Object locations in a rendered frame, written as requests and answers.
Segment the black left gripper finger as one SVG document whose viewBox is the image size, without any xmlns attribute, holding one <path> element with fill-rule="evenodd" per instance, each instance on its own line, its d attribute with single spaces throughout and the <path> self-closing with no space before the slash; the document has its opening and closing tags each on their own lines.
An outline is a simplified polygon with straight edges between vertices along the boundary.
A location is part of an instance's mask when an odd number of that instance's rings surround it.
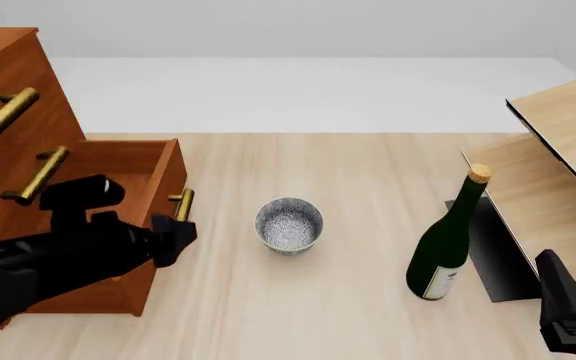
<svg viewBox="0 0 576 360">
<path fill-rule="evenodd" d="M 157 268 L 166 268 L 176 263 L 182 251 L 198 237 L 194 222 L 153 215 L 152 225 L 156 236 L 153 262 Z"/>
</svg>

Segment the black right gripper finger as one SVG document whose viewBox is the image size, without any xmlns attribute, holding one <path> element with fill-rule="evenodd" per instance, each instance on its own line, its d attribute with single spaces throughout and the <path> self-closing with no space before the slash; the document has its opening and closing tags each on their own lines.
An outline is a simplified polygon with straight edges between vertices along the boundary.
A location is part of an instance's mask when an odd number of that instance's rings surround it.
<svg viewBox="0 0 576 360">
<path fill-rule="evenodd" d="M 576 281 L 551 249 L 536 257 L 541 286 L 541 320 L 576 320 Z"/>
</svg>

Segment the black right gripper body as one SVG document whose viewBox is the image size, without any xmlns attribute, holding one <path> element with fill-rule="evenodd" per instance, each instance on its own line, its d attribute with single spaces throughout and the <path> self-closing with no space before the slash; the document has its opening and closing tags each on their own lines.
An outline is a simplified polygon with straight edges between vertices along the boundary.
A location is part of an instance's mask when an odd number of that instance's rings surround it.
<svg viewBox="0 0 576 360">
<path fill-rule="evenodd" d="M 540 333 L 552 353 L 576 353 L 576 319 L 554 320 L 540 316 Z"/>
</svg>

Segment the pale wood shelf, black edges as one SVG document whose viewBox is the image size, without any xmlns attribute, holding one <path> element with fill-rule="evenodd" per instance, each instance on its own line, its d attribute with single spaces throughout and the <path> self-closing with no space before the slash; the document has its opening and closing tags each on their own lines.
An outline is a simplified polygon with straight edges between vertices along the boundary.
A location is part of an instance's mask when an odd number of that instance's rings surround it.
<svg viewBox="0 0 576 360">
<path fill-rule="evenodd" d="M 576 280 L 576 80 L 506 102 L 527 128 L 462 152 L 486 164 L 486 194 L 529 266 L 555 251 Z"/>
</svg>

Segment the patterned blue-white cup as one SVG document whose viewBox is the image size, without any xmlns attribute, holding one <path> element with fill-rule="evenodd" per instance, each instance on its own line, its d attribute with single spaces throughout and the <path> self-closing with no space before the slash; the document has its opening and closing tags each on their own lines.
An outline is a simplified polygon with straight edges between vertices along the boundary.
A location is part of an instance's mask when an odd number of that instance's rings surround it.
<svg viewBox="0 0 576 360">
<path fill-rule="evenodd" d="M 271 251 L 297 255 L 308 251 L 323 232 L 323 216 L 306 200 L 284 197 L 266 203 L 255 218 L 259 239 Z"/>
</svg>

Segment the dark green wine bottle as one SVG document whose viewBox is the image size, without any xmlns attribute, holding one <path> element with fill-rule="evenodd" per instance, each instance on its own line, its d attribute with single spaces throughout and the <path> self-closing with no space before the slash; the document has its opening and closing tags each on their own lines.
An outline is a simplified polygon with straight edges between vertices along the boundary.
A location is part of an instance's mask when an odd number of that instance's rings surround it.
<svg viewBox="0 0 576 360">
<path fill-rule="evenodd" d="M 487 184 L 490 167 L 473 164 L 454 203 L 421 236 L 406 271 L 409 290 L 435 301 L 447 295 L 469 254 L 469 227 Z"/>
</svg>

